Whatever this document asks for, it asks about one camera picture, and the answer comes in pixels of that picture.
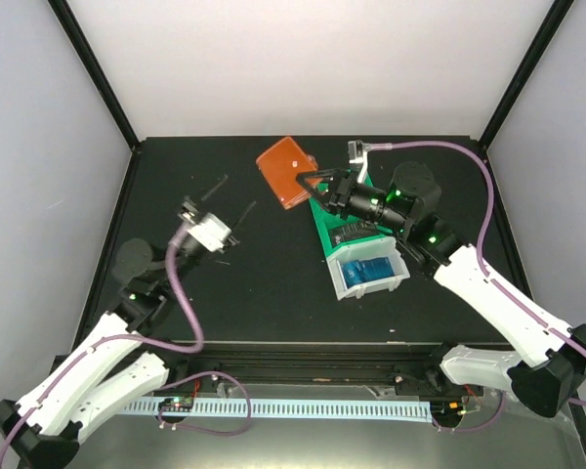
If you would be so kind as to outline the brown leather card holder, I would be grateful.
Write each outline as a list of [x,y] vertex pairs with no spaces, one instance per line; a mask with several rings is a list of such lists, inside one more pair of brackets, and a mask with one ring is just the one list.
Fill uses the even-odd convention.
[[297,183],[297,176],[317,171],[318,165],[292,137],[284,137],[265,150],[256,159],[256,165],[285,210],[294,208],[310,197]]

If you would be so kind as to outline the white bin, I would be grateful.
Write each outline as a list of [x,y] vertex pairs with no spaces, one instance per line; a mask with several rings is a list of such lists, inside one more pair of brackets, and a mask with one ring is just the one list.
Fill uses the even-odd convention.
[[393,237],[345,243],[326,259],[338,300],[395,291],[410,272]]

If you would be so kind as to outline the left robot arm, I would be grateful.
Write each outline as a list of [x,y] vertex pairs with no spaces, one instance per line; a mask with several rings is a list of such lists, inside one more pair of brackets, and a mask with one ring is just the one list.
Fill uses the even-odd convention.
[[175,356],[202,351],[205,336],[181,283],[213,252],[237,245],[236,223],[208,211],[208,190],[186,197],[165,248],[132,238],[118,249],[120,288],[89,334],[39,385],[0,402],[0,467],[12,450],[29,468],[64,468],[87,438],[132,400],[178,390],[190,367]]

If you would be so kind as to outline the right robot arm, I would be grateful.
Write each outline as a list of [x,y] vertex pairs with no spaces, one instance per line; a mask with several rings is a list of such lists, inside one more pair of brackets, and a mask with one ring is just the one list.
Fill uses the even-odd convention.
[[489,267],[473,244],[462,241],[435,212],[441,190],[425,165],[402,163],[385,191],[342,169],[302,172],[296,180],[328,213],[390,231],[399,252],[511,345],[509,351],[444,346],[442,356],[424,370],[431,391],[496,388],[552,418],[586,380],[586,324],[572,327],[540,308]]

